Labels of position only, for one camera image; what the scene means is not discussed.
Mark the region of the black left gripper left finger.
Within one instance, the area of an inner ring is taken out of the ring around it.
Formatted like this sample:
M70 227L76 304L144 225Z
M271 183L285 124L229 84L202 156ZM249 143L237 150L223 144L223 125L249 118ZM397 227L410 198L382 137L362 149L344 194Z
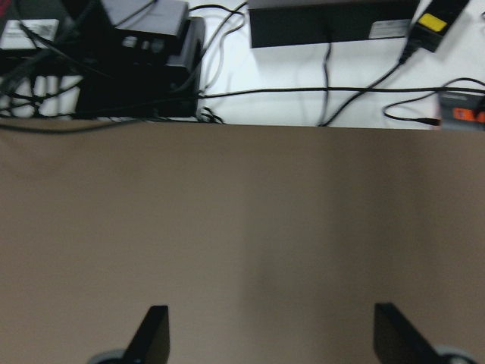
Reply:
M123 354L123 363L165 364L170 350L168 306L151 306Z

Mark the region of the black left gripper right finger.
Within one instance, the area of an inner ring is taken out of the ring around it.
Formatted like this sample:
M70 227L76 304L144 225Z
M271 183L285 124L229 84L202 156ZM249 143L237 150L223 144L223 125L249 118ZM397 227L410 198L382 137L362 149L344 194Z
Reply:
M379 363L440 362L440 355L392 303L374 305L373 348Z

